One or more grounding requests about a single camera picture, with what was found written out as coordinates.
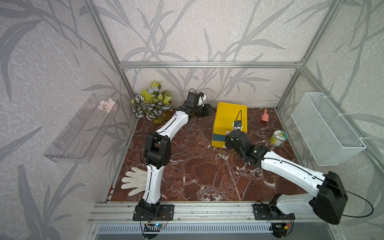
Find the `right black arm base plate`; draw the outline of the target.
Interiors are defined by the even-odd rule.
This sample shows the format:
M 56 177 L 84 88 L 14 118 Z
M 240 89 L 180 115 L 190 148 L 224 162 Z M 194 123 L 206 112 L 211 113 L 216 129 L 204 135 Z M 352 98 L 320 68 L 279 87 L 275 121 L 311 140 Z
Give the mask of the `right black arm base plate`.
M 253 204 L 253 213 L 255 220 L 263 221 L 294 221 L 294 214 L 284 214 L 275 205 L 256 202 Z

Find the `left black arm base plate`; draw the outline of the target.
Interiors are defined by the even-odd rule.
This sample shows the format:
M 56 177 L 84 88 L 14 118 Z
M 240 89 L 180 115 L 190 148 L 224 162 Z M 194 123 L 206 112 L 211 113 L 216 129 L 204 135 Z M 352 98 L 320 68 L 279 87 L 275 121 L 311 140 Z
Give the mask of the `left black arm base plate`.
M 136 205 L 133 221 L 172 221 L 175 213 L 175 205 Z

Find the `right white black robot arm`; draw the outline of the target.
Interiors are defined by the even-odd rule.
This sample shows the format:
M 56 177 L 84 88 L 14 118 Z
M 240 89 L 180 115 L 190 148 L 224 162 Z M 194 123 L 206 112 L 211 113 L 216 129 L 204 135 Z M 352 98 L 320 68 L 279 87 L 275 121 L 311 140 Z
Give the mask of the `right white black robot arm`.
M 283 214 L 316 215 L 332 225 L 341 221 L 348 202 L 347 191 L 339 175 L 323 174 L 289 161 L 268 147 L 253 145 L 247 135 L 234 130 L 226 135 L 226 149 L 234 150 L 249 165 L 283 177 L 306 191 L 305 194 L 277 197 L 273 206 Z

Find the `yellow drawer cabinet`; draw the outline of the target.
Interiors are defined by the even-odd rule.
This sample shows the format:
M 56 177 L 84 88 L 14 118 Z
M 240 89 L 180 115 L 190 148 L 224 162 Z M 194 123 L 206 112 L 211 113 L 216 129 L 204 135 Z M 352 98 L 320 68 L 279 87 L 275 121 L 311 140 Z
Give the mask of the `yellow drawer cabinet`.
M 248 133 L 248 107 L 230 103 L 219 102 L 212 135 L 212 146 L 225 148 L 226 135 L 233 131 L 235 120 L 241 120 L 242 132 Z

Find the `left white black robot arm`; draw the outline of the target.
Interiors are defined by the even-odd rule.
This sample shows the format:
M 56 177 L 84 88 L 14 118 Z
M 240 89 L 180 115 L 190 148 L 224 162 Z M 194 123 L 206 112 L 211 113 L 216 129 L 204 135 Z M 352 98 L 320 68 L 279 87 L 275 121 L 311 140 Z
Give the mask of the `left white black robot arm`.
M 144 157 L 148 170 L 145 193 L 138 206 L 145 212 L 156 215 L 160 211 L 161 182 L 165 166 L 170 161 L 171 142 L 178 131 L 193 117 L 198 119 L 210 116 L 213 107 L 210 104 L 181 106 L 177 108 L 169 121 L 155 132 L 149 132 L 144 147 Z

